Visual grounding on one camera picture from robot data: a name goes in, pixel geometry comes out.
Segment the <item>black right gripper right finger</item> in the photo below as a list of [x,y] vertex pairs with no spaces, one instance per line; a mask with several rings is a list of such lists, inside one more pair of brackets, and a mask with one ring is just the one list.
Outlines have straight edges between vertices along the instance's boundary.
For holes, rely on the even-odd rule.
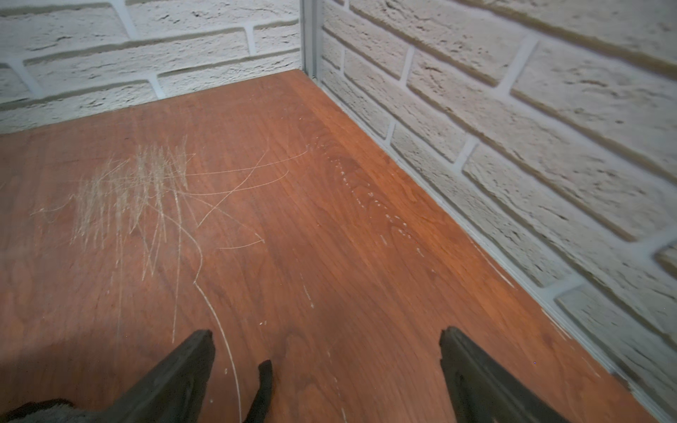
[[567,421],[457,327],[442,331],[440,348],[456,421]]

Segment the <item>grey and pink cloth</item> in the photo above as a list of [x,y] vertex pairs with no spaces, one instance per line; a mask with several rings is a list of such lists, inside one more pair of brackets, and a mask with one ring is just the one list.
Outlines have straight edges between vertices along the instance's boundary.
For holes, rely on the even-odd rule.
[[[258,365],[259,388],[244,422],[264,422],[273,398],[273,363]],[[2,422],[97,422],[98,413],[74,406],[64,398],[28,402],[1,415]]]

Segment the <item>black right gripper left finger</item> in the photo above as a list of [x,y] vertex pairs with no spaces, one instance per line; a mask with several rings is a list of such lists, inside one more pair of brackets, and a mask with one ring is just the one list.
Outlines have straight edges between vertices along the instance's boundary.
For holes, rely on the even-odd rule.
[[199,330],[100,413],[101,422],[195,422],[215,357],[213,333]]

